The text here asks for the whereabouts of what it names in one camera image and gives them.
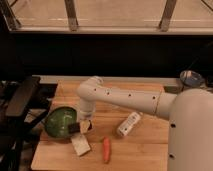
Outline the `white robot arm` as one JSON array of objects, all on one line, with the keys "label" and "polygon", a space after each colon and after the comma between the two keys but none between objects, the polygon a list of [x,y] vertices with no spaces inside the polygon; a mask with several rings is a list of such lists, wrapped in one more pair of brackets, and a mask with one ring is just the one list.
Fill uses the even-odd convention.
[{"label": "white robot arm", "polygon": [[98,101],[143,112],[169,122],[167,171],[213,171],[213,93],[179,94],[113,89],[93,76],[78,86],[78,117],[89,119]]}]

